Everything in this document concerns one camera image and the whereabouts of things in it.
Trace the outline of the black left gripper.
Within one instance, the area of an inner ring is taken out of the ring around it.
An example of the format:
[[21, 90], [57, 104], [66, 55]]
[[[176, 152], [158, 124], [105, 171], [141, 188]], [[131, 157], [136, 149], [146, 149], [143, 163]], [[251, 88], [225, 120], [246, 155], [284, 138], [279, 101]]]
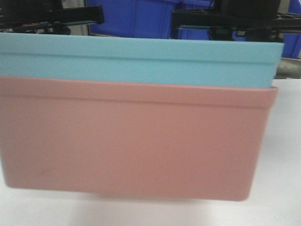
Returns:
[[2, 33], [71, 34], [70, 26], [103, 24], [102, 6], [64, 8], [61, 0], [2, 0]]

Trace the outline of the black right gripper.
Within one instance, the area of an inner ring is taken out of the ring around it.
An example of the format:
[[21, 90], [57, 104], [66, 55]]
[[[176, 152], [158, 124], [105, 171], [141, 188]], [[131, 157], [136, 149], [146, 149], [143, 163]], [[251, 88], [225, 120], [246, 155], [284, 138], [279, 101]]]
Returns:
[[[222, 0], [220, 12], [201, 11], [206, 23], [220, 26], [209, 31], [210, 40], [233, 41], [233, 35], [254, 42], [283, 42], [281, 34], [300, 34], [301, 16], [280, 13], [278, 0]], [[180, 20], [197, 16], [197, 11], [172, 11], [171, 36], [180, 26]]]

